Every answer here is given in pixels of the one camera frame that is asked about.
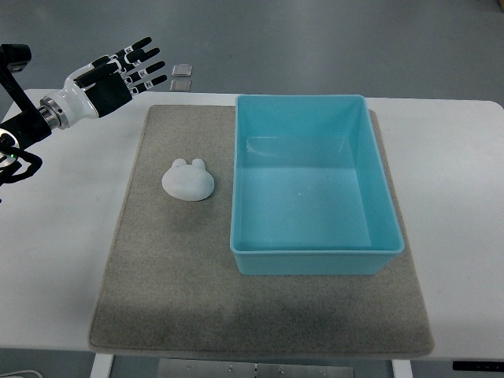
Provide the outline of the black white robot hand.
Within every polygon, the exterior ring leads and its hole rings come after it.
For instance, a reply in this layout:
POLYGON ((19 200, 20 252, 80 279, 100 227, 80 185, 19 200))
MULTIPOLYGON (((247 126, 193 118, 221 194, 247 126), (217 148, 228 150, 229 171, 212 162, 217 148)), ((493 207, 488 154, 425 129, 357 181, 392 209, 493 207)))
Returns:
POLYGON ((46 97, 67 128, 78 121, 105 117, 129 103, 136 95, 164 83, 163 61, 157 61, 160 50, 148 49, 152 38, 146 37, 117 51, 103 55, 77 69, 65 80, 63 88, 46 97))

